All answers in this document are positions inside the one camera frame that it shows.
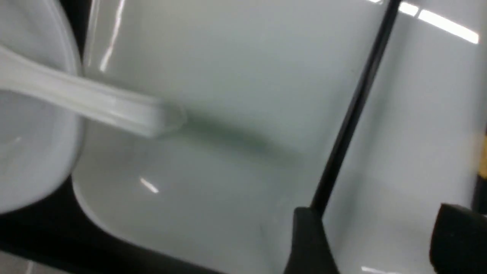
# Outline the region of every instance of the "glossy white surface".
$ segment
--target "glossy white surface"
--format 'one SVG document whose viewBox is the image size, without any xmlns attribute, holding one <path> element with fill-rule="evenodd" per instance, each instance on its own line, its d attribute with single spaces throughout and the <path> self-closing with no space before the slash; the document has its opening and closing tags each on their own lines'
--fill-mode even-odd
<svg viewBox="0 0 487 274">
<path fill-rule="evenodd" d="M 475 179 L 486 4 L 401 6 L 324 219 L 342 273 L 433 273 L 439 205 L 468 205 Z M 74 172 L 81 207 L 105 231 L 192 263 L 281 273 L 292 211 L 311 200 L 384 8 L 94 1 L 87 76 L 164 90 L 189 123 L 159 141 L 91 123 Z"/>
<path fill-rule="evenodd" d="M 0 89 L 41 99 L 143 137 L 159 137 L 186 122 L 183 108 L 162 98 L 72 76 L 1 45 Z"/>
<path fill-rule="evenodd" d="M 62 12 L 53 0 L 0 0 L 0 43 L 77 74 L 79 56 Z M 0 129 L 3 213 L 46 197 L 66 179 L 81 145 L 83 121 L 70 111 L 1 90 Z"/>
</svg>

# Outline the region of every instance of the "dark countertop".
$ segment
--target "dark countertop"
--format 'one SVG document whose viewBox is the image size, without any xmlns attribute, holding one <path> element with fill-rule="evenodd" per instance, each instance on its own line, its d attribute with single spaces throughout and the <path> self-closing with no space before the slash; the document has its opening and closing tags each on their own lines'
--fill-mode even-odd
<svg viewBox="0 0 487 274">
<path fill-rule="evenodd" d="M 61 3 L 82 52 L 91 0 Z M 106 234 L 78 206 L 71 178 L 44 200 L 0 215 L 0 249 L 72 273 L 215 273 Z"/>
</svg>

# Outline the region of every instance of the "spoon handle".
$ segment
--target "spoon handle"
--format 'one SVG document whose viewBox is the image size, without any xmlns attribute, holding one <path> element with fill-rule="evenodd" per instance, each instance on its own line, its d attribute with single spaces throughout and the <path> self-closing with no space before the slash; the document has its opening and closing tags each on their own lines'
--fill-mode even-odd
<svg viewBox="0 0 487 274">
<path fill-rule="evenodd" d="M 186 122 L 185 111 L 158 97 L 71 76 L 0 45 L 0 89 L 36 97 L 89 119 L 155 138 Z"/>
</svg>

